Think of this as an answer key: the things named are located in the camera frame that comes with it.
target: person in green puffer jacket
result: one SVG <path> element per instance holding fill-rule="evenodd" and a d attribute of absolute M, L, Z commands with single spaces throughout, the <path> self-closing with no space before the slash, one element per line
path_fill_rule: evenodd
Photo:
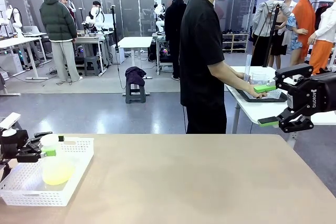
<path fill-rule="evenodd" d="M 62 82 L 69 79 L 65 67 L 66 60 L 71 82 L 81 80 L 82 77 L 79 77 L 76 69 L 72 45 L 76 42 L 77 30 L 68 8 L 58 0 L 44 0 L 40 7 L 40 14 L 51 42 L 58 77 Z"/>

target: beige tabletop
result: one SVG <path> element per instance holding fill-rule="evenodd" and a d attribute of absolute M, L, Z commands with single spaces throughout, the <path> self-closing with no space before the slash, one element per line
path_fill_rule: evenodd
<path fill-rule="evenodd" d="M 276 135 L 80 135 L 94 157 L 67 207 L 10 207 L 0 222 L 331 224 L 336 199 Z"/>

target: stool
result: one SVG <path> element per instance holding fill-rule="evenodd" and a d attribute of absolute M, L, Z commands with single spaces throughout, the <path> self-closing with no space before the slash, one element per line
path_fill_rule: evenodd
<path fill-rule="evenodd" d="M 126 103 L 130 104 L 131 100 L 140 100 L 141 103 L 146 102 L 146 93 L 145 93 L 145 87 L 139 86 L 138 89 L 131 89 L 131 84 L 128 82 L 126 83 Z"/>
<path fill-rule="evenodd" d="M 84 57 L 84 74 L 85 74 L 85 76 L 88 76 L 88 74 L 98 76 L 100 74 L 100 66 L 97 63 L 97 61 L 98 61 L 97 57 Z"/>

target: laptop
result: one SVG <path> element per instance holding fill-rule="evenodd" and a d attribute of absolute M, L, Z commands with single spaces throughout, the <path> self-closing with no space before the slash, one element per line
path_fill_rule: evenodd
<path fill-rule="evenodd" d="M 27 34 L 39 34 L 40 31 L 37 26 L 24 26 L 24 32 Z"/>

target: green puffer jacket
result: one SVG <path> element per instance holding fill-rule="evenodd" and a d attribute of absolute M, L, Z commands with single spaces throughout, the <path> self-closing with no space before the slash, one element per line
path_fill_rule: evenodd
<path fill-rule="evenodd" d="M 40 14 L 49 40 L 69 41 L 77 38 L 75 22 L 69 10 L 58 0 L 44 0 Z"/>

